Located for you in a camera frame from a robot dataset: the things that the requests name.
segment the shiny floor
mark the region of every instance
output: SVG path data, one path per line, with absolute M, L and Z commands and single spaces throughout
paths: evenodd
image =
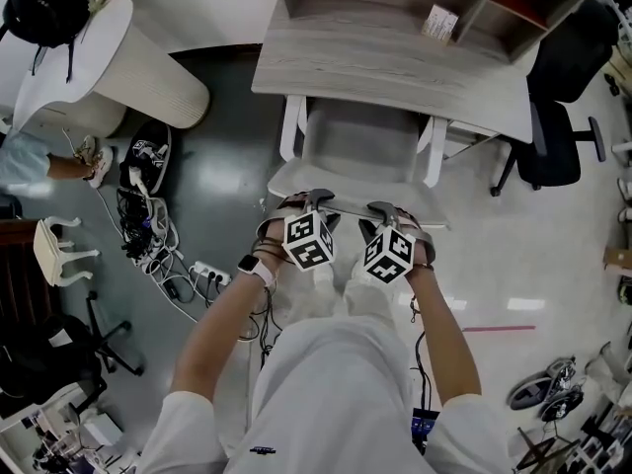
M 529 61 L 532 57 L 525 60 L 525 71 Z M 278 160 L 282 99 L 250 92 L 256 57 L 197 58 L 184 63 L 207 83 L 214 100 L 207 119 L 183 134 L 165 197 L 187 262 L 204 260 L 232 270 L 248 250 L 267 203 L 266 182 Z M 588 116 L 595 117 L 606 147 L 630 138 L 622 102 L 611 97 L 600 75 L 569 106 L 569 114 L 574 129 L 588 129 Z M 140 115 L 132 115 L 121 137 L 112 141 L 119 157 L 142 121 Z M 59 152 L 66 149 L 60 135 L 55 134 L 54 142 Z M 618 278 L 605 274 L 601 264 L 605 244 L 620 236 L 616 214 L 622 202 L 615 180 L 622 169 L 609 153 L 605 163 L 598 163 L 589 143 L 580 143 L 579 149 L 582 179 L 569 187 L 533 192 L 513 172 L 502 196 L 491 197 L 489 187 L 508 155 L 505 144 L 492 142 L 446 162 L 434 189 L 451 222 L 451 230 L 433 232 L 436 273 L 459 324 L 534 327 L 466 334 L 485 396 L 505 420 L 511 443 L 516 443 L 518 426 L 534 430 L 538 439 L 542 432 L 535 411 L 512 412 L 506 406 L 511 388 L 559 356 L 577 357 L 581 379 L 586 362 L 607 341 L 613 341 L 623 356 L 624 336 L 632 321 L 632 310 L 617 302 Z M 110 206 L 114 206 L 116 180 L 114 174 L 102 189 Z M 76 229 L 80 235 L 73 237 L 86 248 L 103 252 L 91 283 L 64 290 L 65 307 L 85 317 L 83 297 L 94 287 L 100 293 L 104 324 L 129 319 L 134 325 L 132 340 L 145 357 L 147 371 L 139 379 L 124 372 L 109 377 L 111 389 L 104 404 L 124 427 L 129 443 L 140 448 L 192 324 L 125 258 L 99 198 L 86 185 L 53 185 L 44 198 L 25 198 L 23 203 L 29 217 L 82 217 L 84 226 Z M 346 239 L 343 244 L 352 254 L 361 243 L 346 230 L 342 226 L 335 237 Z M 279 291 L 278 301 L 284 302 Z M 410 323 L 410 292 L 405 286 L 397 296 L 392 313 L 413 361 L 414 343 L 423 327 Z M 197 302 L 188 310 L 199 316 L 203 305 Z M 256 374 L 253 365 L 258 364 L 253 361 L 249 370 L 250 347 L 256 349 L 239 345 L 216 399 L 222 440 L 228 448 L 246 426 L 248 388 Z M 576 435 L 600 401 L 591 381 L 584 390 L 584 404 L 559 424 L 561 435 Z

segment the watch face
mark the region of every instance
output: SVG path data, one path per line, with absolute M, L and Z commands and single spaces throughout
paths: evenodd
M 244 271 L 245 273 L 251 273 L 257 266 L 258 262 L 259 259 L 257 257 L 246 255 L 244 258 L 241 259 L 241 262 L 239 262 L 237 269 L 239 269 L 240 271 Z

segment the white watch strap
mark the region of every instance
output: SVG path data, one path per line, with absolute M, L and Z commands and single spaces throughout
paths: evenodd
M 253 268 L 253 274 L 263 279 L 266 287 L 270 287 L 273 282 L 275 282 L 275 275 L 270 272 L 270 269 L 268 269 L 261 260 L 259 260 Z

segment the round white table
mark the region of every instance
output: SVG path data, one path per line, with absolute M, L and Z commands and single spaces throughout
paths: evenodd
M 44 107 L 83 118 L 86 124 L 79 125 L 92 126 L 97 136 L 119 126 L 125 107 L 176 128 L 197 124 L 208 108 L 208 90 L 131 23 L 132 12 L 131 0 L 110 0 L 79 33 L 69 83 L 68 47 L 49 49 L 36 75 L 24 77 L 13 127 L 21 129 Z

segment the gray wood tabletop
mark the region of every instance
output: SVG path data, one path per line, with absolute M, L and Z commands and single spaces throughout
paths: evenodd
M 476 34 L 445 45 L 422 24 L 357 1 L 307 0 L 292 19 L 277 4 L 252 89 L 396 107 L 531 142 L 526 78 L 500 46 Z

